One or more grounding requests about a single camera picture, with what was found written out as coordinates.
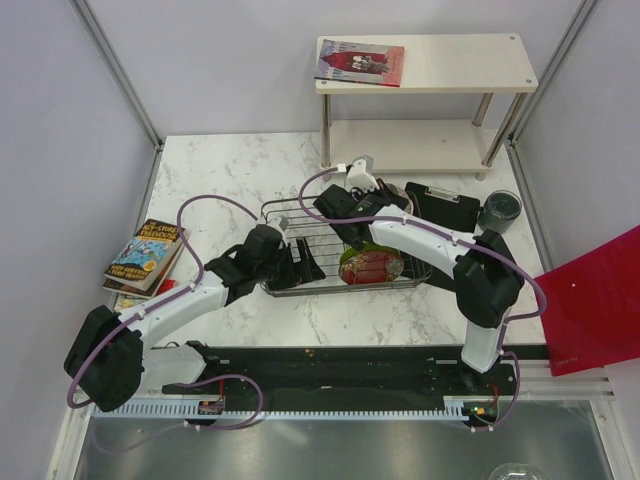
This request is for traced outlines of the patterned ceramic bowl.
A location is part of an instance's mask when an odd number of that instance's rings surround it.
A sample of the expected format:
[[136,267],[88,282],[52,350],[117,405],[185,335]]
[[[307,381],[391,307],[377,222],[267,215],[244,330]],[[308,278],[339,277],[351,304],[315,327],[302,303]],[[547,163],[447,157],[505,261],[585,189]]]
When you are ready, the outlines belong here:
[[389,192],[392,193],[395,197],[402,198],[404,200],[404,203],[405,203],[405,205],[403,206],[404,212],[409,215],[412,215],[414,213],[414,203],[410,198],[410,196],[408,195],[408,193],[404,189],[394,184],[388,184],[387,188]]

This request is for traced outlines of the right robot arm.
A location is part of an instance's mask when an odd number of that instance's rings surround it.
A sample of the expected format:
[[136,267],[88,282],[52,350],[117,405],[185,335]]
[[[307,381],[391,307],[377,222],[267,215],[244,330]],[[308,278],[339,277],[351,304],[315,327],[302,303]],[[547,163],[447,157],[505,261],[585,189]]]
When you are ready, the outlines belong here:
[[409,201],[378,189],[358,197],[338,185],[314,201],[317,215],[356,250],[368,244],[393,248],[442,272],[453,282],[456,304],[467,320],[458,381],[467,392],[483,392],[494,381],[503,324],[524,286],[524,275],[502,236],[443,230],[408,214]]

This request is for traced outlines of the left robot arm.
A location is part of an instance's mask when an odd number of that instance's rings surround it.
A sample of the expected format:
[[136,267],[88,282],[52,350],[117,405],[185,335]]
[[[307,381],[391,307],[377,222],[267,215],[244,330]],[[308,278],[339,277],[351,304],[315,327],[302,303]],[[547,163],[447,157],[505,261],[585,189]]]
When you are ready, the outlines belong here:
[[151,348],[169,334],[251,294],[259,283],[284,290],[325,279],[307,240],[298,238],[296,247],[298,260],[281,230],[259,224],[188,282],[133,308],[91,310],[63,364],[72,378],[68,405],[114,411],[134,396],[151,368]]

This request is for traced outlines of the black wire dish rack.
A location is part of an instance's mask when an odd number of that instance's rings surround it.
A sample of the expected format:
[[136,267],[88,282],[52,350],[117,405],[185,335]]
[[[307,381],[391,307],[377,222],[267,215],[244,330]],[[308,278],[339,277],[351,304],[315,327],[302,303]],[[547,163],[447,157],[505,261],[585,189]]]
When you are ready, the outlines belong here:
[[260,214],[286,222],[284,272],[263,285],[273,297],[414,288],[434,275],[433,267],[397,249],[355,250],[330,225],[306,215],[295,198],[267,201]]

